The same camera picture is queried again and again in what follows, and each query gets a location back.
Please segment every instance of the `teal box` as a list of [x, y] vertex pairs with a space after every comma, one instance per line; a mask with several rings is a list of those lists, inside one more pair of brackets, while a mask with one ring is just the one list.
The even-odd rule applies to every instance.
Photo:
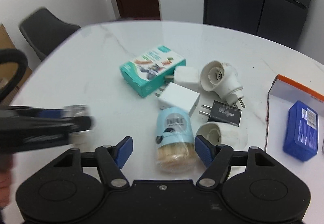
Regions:
[[173, 75], [176, 66], [185, 65], [185, 58], [165, 46], [159, 46], [126, 62], [119, 69], [126, 82], [144, 98], [161, 87], [165, 75]]

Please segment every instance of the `table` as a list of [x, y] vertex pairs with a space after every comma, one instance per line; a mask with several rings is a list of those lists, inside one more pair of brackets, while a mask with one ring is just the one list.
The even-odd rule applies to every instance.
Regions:
[[[34, 71], [13, 105], [61, 108], [87, 104], [94, 116], [93, 146], [115, 145], [126, 135], [134, 151], [122, 169], [134, 179], [193, 179], [204, 171], [202, 163], [189, 172], [165, 174], [155, 165], [155, 127], [158, 100], [141, 98], [123, 80], [119, 66], [137, 55], [165, 45], [202, 69], [212, 60], [236, 67], [243, 84], [246, 108], [240, 128], [248, 133], [248, 146], [265, 146], [267, 94], [277, 74], [282, 74], [324, 94], [324, 66], [283, 45], [250, 34], [201, 24], [168, 21], [123, 21], [82, 28], [55, 50]], [[201, 92], [192, 115], [192, 128], [207, 121], [200, 105], [211, 105], [214, 92]], [[25, 179], [70, 148], [62, 146], [16, 155], [12, 204], [5, 210], [7, 224], [22, 221], [14, 195]], [[96, 175], [95, 169], [85, 172]]]

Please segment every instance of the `black loop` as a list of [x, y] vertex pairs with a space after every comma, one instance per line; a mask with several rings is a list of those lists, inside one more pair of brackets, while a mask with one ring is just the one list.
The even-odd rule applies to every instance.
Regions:
[[0, 64], [4, 63], [18, 63], [18, 69], [13, 78], [0, 91], [0, 102], [8, 96], [8, 94], [16, 87], [24, 76], [28, 67], [28, 60], [23, 52], [17, 49], [1, 49], [0, 50]]

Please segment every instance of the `black power adapter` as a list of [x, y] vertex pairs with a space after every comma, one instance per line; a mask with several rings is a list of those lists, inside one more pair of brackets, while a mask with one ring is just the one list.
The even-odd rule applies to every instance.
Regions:
[[239, 126], [241, 120], [241, 110], [222, 102], [214, 101], [213, 106], [202, 105], [210, 110], [210, 113], [200, 111], [199, 113], [208, 116], [208, 122], [221, 122]]

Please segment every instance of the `chair backrest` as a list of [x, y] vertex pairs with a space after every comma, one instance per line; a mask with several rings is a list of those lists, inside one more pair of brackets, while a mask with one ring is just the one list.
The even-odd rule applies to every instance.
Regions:
[[24, 19], [19, 29], [40, 60], [44, 60], [80, 26], [65, 23], [42, 7]]

